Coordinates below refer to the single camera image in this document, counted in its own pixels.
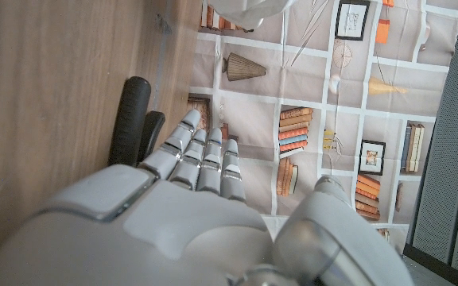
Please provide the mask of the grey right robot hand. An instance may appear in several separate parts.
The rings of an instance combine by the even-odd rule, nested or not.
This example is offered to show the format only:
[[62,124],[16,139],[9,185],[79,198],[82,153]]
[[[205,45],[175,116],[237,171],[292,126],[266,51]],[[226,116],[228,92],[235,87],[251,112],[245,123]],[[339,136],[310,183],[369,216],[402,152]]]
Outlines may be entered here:
[[0,285],[410,285],[402,258],[322,176],[277,234],[247,206],[235,141],[190,110],[137,167],[65,188],[0,249]]

